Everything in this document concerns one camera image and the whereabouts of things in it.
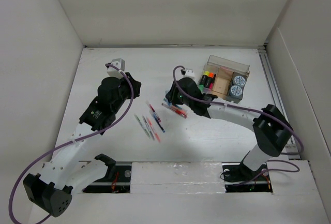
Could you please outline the blue glue jar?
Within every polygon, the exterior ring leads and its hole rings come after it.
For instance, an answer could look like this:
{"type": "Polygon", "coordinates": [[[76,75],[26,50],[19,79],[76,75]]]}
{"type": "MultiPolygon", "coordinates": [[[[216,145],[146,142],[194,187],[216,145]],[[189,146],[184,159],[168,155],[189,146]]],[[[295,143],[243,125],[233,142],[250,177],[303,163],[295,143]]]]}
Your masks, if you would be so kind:
{"type": "Polygon", "coordinates": [[[244,75],[234,72],[231,79],[231,85],[237,85],[239,87],[244,87],[246,85],[247,79],[244,75]]]}
{"type": "Polygon", "coordinates": [[[238,85],[230,86],[227,95],[228,101],[239,103],[242,100],[242,98],[243,98],[243,89],[238,85]]]}

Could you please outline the orange highlighter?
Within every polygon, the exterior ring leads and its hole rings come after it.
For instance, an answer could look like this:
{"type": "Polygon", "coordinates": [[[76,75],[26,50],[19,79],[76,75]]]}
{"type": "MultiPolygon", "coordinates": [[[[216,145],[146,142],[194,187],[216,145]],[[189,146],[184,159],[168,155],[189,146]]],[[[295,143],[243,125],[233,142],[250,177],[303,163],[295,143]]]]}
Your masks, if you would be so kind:
{"type": "Polygon", "coordinates": [[[215,74],[213,72],[210,72],[208,74],[208,77],[206,79],[206,82],[205,82],[205,87],[206,88],[210,88],[210,86],[212,85],[212,83],[214,82],[214,79],[215,79],[215,74]]]}

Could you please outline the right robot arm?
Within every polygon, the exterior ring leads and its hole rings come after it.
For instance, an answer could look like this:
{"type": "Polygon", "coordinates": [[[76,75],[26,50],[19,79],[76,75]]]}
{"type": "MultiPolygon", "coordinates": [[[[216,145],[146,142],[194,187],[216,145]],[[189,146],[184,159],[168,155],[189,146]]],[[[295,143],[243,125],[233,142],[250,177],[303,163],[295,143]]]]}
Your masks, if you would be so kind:
{"type": "Polygon", "coordinates": [[[254,133],[256,145],[230,170],[228,182],[254,178],[270,158],[281,154],[293,135],[292,127],[276,106],[269,104],[261,110],[241,107],[216,95],[202,93],[189,77],[173,81],[165,97],[171,104],[188,106],[196,115],[224,120],[254,133]]]}

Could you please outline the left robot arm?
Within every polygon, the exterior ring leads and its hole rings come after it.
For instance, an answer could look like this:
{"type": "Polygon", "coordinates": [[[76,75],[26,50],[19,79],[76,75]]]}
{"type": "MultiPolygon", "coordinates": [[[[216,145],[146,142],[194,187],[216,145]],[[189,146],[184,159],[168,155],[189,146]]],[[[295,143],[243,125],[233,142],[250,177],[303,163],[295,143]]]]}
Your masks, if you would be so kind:
{"type": "Polygon", "coordinates": [[[23,186],[31,202],[49,216],[58,217],[74,194],[98,179],[109,181],[115,176],[115,160],[105,154],[97,155],[78,171],[74,169],[88,149],[119,120],[116,114],[124,102],[133,103],[139,97],[141,85],[128,72],[101,81],[97,96],[79,118],[70,141],[56,148],[54,157],[39,173],[24,173],[23,186]]]}

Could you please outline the yellow highlighter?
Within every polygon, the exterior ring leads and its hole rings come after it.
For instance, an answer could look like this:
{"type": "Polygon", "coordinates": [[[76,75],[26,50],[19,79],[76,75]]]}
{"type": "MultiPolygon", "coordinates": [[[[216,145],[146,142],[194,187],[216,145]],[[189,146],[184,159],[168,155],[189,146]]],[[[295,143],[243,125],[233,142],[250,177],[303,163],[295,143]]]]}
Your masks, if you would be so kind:
{"type": "Polygon", "coordinates": [[[199,85],[204,87],[208,77],[209,77],[209,71],[204,71],[201,78],[200,78],[200,80],[199,80],[199,85]]]}

